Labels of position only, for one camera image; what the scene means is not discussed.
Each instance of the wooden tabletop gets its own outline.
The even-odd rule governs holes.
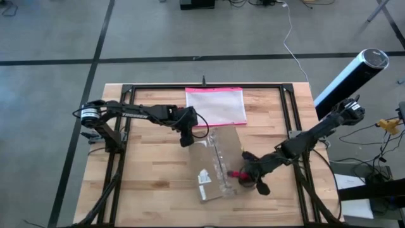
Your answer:
[[[293,85],[302,128],[308,130],[318,123],[309,85],[303,82]],[[103,100],[119,100],[121,87],[121,84],[106,84]],[[287,138],[280,93],[278,89],[244,89],[243,94],[247,125],[236,126],[243,148],[257,156],[271,153],[275,145]],[[295,126],[288,95],[287,102]],[[137,90],[135,104],[185,106],[185,92]],[[113,127],[115,121],[108,123]],[[188,149],[180,147],[179,139],[179,134],[168,127],[132,120],[116,226],[302,225],[292,166],[279,167],[266,175],[263,181],[271,189],[269,196],[251,191],[232,199],[200,203],[195,179],[189,172]],[[101,147],[104,143],[91,149]],[[323,145],[318,144],[316,148],[328,159]],[[82,220],[100,197],[107,161],[108,154],[103,150],[89,156],[74,222]],[[339,206],[331,172],[315,153],[311,154],[310,164],[318,196],[337,216]],[[308,195],[306,198],[312,219]],[[109,204],[106,212],[108,221]]]

